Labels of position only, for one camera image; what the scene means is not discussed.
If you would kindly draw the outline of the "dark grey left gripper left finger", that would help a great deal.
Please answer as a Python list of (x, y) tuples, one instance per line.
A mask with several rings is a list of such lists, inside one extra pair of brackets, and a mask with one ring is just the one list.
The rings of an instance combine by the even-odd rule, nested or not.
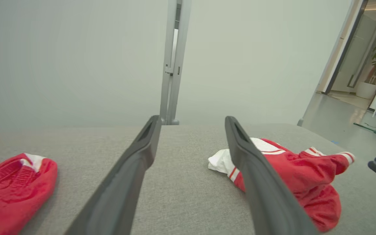
[(64, 235), (131, 235), (145, 172), (155, 160), (161, 117), (151, 116)]

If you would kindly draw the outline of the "frosted glass door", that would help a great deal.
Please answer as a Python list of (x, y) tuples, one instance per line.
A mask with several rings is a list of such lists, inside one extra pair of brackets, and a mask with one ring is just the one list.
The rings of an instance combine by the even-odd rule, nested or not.
[(354, 93), (376, 40), (376, 10), (365, 11), (352, 36), (331, 93)]

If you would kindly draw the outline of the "red shorts with white trim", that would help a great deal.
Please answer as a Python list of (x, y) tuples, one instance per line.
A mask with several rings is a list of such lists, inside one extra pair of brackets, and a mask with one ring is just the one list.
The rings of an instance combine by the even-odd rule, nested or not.
[(0, 163), (0, 235), (18, 235), (52, 196), (57, 163), (21, 153)]

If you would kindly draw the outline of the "grey double metal post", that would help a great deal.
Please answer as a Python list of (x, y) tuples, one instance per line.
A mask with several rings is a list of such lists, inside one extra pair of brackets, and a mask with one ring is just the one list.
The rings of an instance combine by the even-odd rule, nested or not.
[(176, 109), (191, 8), (192, 0), (168, 0), (160, 101), (162, 125), (179, 125), (179, 120), (176, 119)]

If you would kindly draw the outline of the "green floor tool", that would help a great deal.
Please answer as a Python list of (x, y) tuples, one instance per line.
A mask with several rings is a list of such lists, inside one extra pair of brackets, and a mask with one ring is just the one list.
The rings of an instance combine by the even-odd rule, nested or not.
[(367, 130), (373, 132), (374, 134), (376, 134), (376, 129), (370, 128), (370, 127), (368, 127), (368, 126), (361, 125), (361, 124), (356, 123), (356, 122), (354, 122), (353, 124), (356, 125), (356, 126), (358, 126), (358, 127), (361, 127), (361, 128), (367, 129)]

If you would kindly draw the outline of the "white plant pot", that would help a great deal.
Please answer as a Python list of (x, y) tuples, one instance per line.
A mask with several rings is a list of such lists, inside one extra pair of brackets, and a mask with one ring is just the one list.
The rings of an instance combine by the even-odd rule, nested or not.
[(376, 92), (376, 85), (366, 82), (360, 82), (356, 88), (356, 96), (371, 100)]

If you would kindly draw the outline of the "red and white striped jersey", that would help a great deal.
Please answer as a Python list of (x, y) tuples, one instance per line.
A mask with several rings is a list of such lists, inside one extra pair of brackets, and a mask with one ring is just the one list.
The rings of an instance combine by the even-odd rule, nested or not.
[(253, 137), (251, 140), (294, 194), (316, 228), (322, 233), (334, 229), (340, 220), (342, 206), (332, 182), (348, 169), (355, 156), (346, 151), (325, 155), (315, 147), (294, 153), (269, 139)]

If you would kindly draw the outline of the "dark grey door frame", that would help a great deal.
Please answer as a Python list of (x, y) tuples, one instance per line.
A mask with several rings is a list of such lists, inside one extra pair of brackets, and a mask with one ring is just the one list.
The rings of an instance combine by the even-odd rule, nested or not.
[(349, 50), (353, 36), (357, 30), (359, 21), (367, 7), (369, 0), (352, 0), (351, 7), (344, 22), (343, 28), (339, 34), (339, 38), (332, 51), (325, 73), (320, 80), (318, 92), (327, 95), (336, 81), (340, 67), (342, 66), (346, 54)]

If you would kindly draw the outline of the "grey fabric work surface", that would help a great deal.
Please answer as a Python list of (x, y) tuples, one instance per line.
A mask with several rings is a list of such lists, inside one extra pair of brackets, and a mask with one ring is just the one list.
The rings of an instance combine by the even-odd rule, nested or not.
[[(63, 235), (141, 127), (65, 128), (0, 135), (0, 162), (19, 153), (54, 160), (54, 194), (22, 235)], [(228, 147), (221, 126), (164, 126), (145, 174), (131, 235), (254, 235), (242, 191), (207, 158)], [(333, 186), (339, 224), (326, 235), (376, 235), (376, 174), (362, 156)]]

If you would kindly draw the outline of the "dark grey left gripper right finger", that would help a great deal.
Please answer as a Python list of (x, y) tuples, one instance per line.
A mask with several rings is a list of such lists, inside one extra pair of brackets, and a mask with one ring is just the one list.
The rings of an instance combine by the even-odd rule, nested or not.
[(231, 160), (242, 173), (255, 235), (319, 235), (305, 210), (233, 116), (225, 118)]

